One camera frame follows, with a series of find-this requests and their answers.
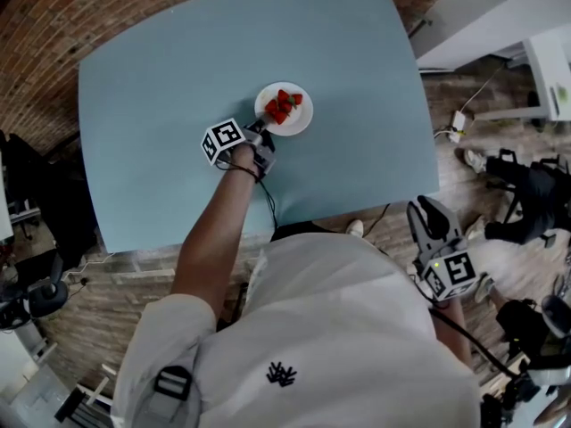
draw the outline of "brick wall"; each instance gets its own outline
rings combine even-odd
[[[79,61],[186,0],[11,0],[0,13],[0,129],[40,152],[78,129]],[[435,0],[394,0],[406,25]]]

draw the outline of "t-shirt sleeve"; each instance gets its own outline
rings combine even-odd
[[[113,419],[127,416],[129,403],[150,380],[178,358],[194,355],[199,342],[215,331],[212,308],[195,296],[173,294],[147,304],[117,376]]]

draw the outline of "white sneaker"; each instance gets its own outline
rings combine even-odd
[[[357,236],[358,238],[362,238],[365,234],[365,227],[363,226],[363,222],[358,220],[357,218],[349,224],[345,233],[348,235]]]
[[[464,151],[464,161],[476,173],[482,173],[485,171],[487,157],[481,153],[466,149]]]
[[[488,221],[484,216],[480,216],[476,219],[476,221],[466,229],[464,236],[468,241],[474,240],[479,238],[484,234],[485,226],[488,224]]]
[[[474,293],[474,301],[478,304],[484,301],[485,298],[490,294],[490,290],[494,285],[495,281],[492,279],[492,277],[488,274],[484,275],[484,277],[480,279],[480,284],[478,285],[476,293]]]

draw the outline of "white plate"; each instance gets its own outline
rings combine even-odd
[[[266,104],[268,104],[270,100],[277,98],[277,91],[279,89],[284,89],[290,95],[302,94],[303,101],[297,109],[292,109],[292,112],[282,125],[269,124],[268,131],[279,136],[297,135],[309,126],[313,118],[313,102],[311,101],[310,95],[296,84],[291,82],[275,82],[274,84],[265,86],[256,97],[253,110],[257,118],[262,116],[265,113],[264,108]]]

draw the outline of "hand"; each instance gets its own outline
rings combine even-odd
[[[232,151],[232,163],[238,167],[249,169],[256,176],[260,175],[258,166],[253,162],[253,148],[249,144],[240,144]]]

